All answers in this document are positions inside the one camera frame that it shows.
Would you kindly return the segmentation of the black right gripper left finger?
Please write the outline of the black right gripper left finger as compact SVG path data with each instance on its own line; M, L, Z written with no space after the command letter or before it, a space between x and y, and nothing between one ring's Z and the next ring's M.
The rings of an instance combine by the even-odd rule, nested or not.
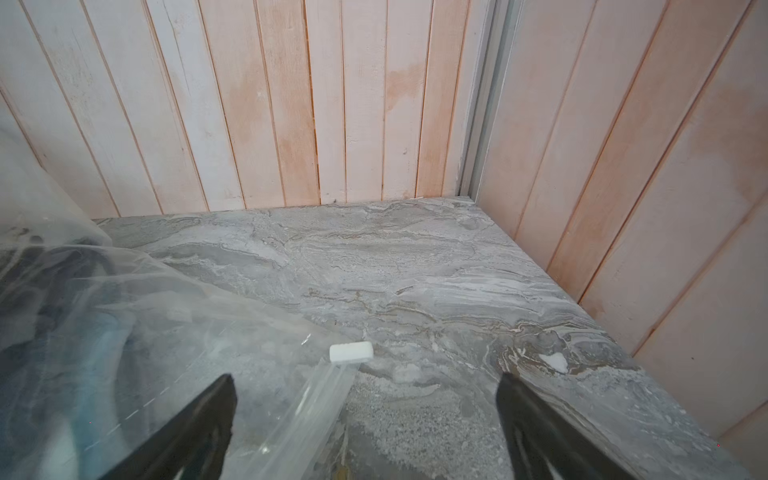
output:
M236 408L234 378L223 374L103 477L220 478Z

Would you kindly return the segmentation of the clear plastic vacuum bag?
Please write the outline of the clear plastic vacuum bag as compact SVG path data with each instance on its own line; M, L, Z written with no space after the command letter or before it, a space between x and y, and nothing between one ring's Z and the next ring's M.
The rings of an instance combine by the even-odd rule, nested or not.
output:
M329 479L354 379L339 337L121 248L1 110L1 475L103 479L223 374L221 479Z

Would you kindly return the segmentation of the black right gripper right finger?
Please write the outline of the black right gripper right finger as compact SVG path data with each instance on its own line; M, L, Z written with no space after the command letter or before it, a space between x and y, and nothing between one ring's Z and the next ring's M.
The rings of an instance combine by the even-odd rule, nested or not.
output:
M518 376L501 376L495 402L516 479L632 477Z

